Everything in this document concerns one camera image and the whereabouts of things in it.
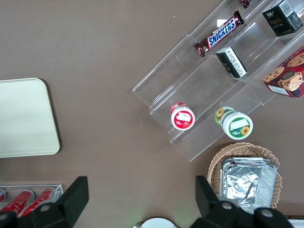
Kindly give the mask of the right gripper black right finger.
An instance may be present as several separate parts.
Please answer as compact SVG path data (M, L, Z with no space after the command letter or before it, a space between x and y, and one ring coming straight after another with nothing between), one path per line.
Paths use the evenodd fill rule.
M196 176L195 197L201 217L192 228L291 228L293 225L279 211L257 208L253 214L232 202L219 200L205 176Z

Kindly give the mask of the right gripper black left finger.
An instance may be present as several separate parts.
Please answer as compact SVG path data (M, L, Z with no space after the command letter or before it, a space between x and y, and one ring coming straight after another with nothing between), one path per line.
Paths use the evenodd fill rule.
M2 228L72 228L89 201L88 178L79 176L54 203L46 203L24 217L0 214Z

